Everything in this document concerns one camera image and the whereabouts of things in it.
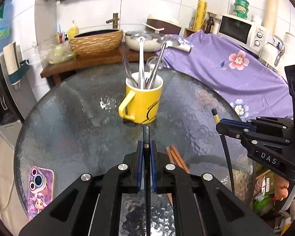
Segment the right human hand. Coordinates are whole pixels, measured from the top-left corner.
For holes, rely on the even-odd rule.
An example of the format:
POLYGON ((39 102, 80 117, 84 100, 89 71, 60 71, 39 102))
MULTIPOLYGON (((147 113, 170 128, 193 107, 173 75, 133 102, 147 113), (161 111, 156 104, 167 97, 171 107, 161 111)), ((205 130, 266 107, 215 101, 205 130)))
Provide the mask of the right human hand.
POLYGON ((279 175, 274 175, 274 194, 275 197, 282 201, 288 197, 289 191, 289 182, 279 175))

